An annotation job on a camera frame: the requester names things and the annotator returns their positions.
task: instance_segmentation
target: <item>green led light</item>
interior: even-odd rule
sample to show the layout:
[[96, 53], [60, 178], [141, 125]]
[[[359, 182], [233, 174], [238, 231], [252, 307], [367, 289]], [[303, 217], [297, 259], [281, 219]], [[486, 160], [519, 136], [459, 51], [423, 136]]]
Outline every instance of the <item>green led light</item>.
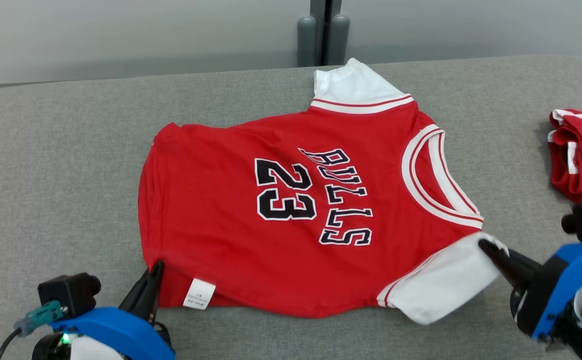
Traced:
[[68, 333], [63, 333], [62, 334], [62, 339], [60, 340], [62, 342], [62, 344], [71, 344], [71, 339], [69, 338], [69, 334]]

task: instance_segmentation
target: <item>red stripe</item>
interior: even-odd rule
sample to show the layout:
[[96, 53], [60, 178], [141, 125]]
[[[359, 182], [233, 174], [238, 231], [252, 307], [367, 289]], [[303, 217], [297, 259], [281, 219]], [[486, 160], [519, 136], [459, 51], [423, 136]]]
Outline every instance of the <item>red stripe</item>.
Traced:
[[395, 283], [389, 287], [389, 291], [387, 291], [384, 296], [384, 306], [387, 308], [389, 308], [389, 294], [391, 294], [391, 291], [396, 287], [396, 285], [398, 285], [398, 283], [400, 283], [400, 279], [396, 280]]
[[467, 199], [462, 195], [458, 187], [456, 187], [456, 183], [451, 179], [451, 174], [447, 170], [447, 161], [445, 160], [444, 156], [442, 156], [442, 146], [444, 146], [444, 142], [442, 140], [444, 140], [444, 136], [445, 136], [444, 134], [440, 134], [439, 144], [437, 146], [437, 152], [441, 160], [440, 162], [442, 162], [442, 169], [444, 169], [446, 178], [447, 180], [449, 180], [449, 183], [453, 187], [454, 191], [460, 196], [460, 198], [462, 198], [462, 201], [464, 201], [467, 207], [469, 207], [469, 209], [471, 209], [475, 214], [477, 214], [478, 210], [475, 207], [473, 207], [473, 205], [471, 205], [471, 202], [467, 201]]
[[377, 104], [344, 104], [342, 102], [333, 102], [333, 101], [328, 101], [328, 100], [322, 100], [321, 98], [314, 98], [313, 101], [319, 101], [321, 103], [326, 103], [326, 104], [331, 104], [331, 105], [339, 105], [341, 107], [370, 108], [370, 107], [377, 107], [378, 105], [384, 105], [384, 104], [394, 103], [394, 102], [400, 101], [400, 100], [405, 100], [405, 99], [408, 99], [410, 97], [411, 96], [407, 95], [405, 97], [396, 98], [394, 100], [387, 100], [387, 101], [378, 102]]
[[[442, 132], [442, 130], [441, 130], [441, 129], [434, 129], [434, 130], [431, 130], [431, 131], [427, 132], [427, 133], [426, 133], [426, 134], [425, 134], [425, 135], [422, 137], [422, 139], [420, 139], [420, 140], [417, 142], [417, 145], [415, 146], [416, 150], [417, 150], [417, 148], [419, 148], [419, 147], [420, 147], [420, 144], [422, 143], [422, 141], [428, 141], [428, 137], [429, 137], [429, 135], [430, 135], [431, 133], [434, 133], [434, 132]], [[410, 157], [410, 161], [409, 161], [409, 176], [410, 176], [410, 178], [411, 178], [411, 180], [412, 180], [412, 182], [413, 182], [413, 185], [415, 185], [415, 189], [416, 189], [417, 193], [419, 193], [419, 194], [420, 194], [420, 196], [422, 196], [422, 199], [424, 199], [424, 201], [426, 201], [426, 202], [427, 202], [429, 205], [431, 205], [432, 207], [434, 207], [434, 208], [437, 208], [438, 210], [440, 210], [441, 212], [443, 212], [443, 213], [445, 213], [445, 214], [447, 214], [447, 215], [451, 215], [452, 217], [457, 217], [457, 218], [461, 218], [461, 219], [467, 219], [467, 220], [474, 220], [474, 221], [479, 221], [480, 223], [482, 223], [483, 221], [482, 221], [480, 218], [476, 218], [476, 217], [474, 217], [474, 216], [467, 216], [467, 215], [462, 215], [462, 214], [455, 214], [455, 213], [453, 213], [453, 212], [450, 212], [448, 209], [446, 209], [446, 208], [444, 208], [444, 207], [441, 207], [441, 206], [439, 206], [439, 205], [437, 205], [437, 204], [435, 204], [435, 203], [432, 203], [431, 201], [429, 201], [429, 199], [428, 199], [428, 198], [425, 196], [425, 194], [424, 194], [424, 193], [422, 193], [422, 191], [420, 190], [420, 187], [417, 185], [417, 183], [416, 183], [416, 178], [415, 178], [415, 174], [414, 174], [414, 173], [413, 173], [413, 171], [412, 171], [412, 164], [413, 164], [413, 162], [415, 162], [415, 160], [416, 160], [416, 155], [417, 155], [417, 154], [419, 154], [419, 153], [420, 153], [419, 151], [417, 151], [417, 152], [415, 152], [415, 151], [414, 151], [414, 152], [412, 153], [411, 157]]]

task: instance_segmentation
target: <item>cable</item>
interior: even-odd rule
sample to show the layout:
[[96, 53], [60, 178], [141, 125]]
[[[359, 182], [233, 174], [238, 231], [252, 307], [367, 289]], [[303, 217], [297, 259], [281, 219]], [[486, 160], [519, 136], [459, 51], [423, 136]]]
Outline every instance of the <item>cable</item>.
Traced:
[[6, 340], [4, 340], [4, 342], [2, 343], [2, 346], [0, 346], [0, 359], [3, 358], [3, 355], [5, 355], [5, 350], [7, 349], [7, 346], [9, 346], [9, 343], [13, 340], [13, 338], [17, 337], [17, 335], [19, 335], [22, 332], [22, 328], [16, 328], [15, 330], [13, 330], [12, 333], [10, 333], [9, 337], [7, 337]]
[[158, 326], [160, 328], [160, 330], [158, 330], [158, 335], [160, 335], [162, 340], [164, 340], [164, 342], [169, 346], [169, 348], [173, 350], [171, 346], [171, 337], [169, 335], [169, 329], [167, 328], [167, 326], [161, 323], [160, 321], [154, 322], [153, 325]]

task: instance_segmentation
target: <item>red basketball jersey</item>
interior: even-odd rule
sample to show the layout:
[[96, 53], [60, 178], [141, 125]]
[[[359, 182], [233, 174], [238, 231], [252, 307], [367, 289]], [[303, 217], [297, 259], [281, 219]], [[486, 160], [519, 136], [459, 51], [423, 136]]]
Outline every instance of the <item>red basketball jersey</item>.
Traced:
[[549, 116], [551, 184], [574, 203], [582, 203], [582, 111], [556, 109]]
[[315, 95], [304, 112], [156, 135], [138, 216], [147, 265], [165, 262], [161, 306], [198, 279], [210, 305], [382, 306], [428, 324], [496, 278], [477, 241], [497, 240], [413, 98], [355, 59], [316, 71]]

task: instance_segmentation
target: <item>green connector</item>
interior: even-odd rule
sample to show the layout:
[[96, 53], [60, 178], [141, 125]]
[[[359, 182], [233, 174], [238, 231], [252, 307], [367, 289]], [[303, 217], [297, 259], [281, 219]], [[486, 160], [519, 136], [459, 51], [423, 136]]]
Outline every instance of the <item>green connector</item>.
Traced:
[[60, 301], [49, 301], [42, 305], [42, 307], [38, 307], [26, 314], [24, 318], [16, 321], [13, 324], [13, 329], [21, 328], [22, 331], [19, 333], [19, 336], [26, 337], [30, 333], [33, 333], [33, 330], [62, 319], [64, 316], [65, 314], [62, 310], [62, 305], [60, 305]]

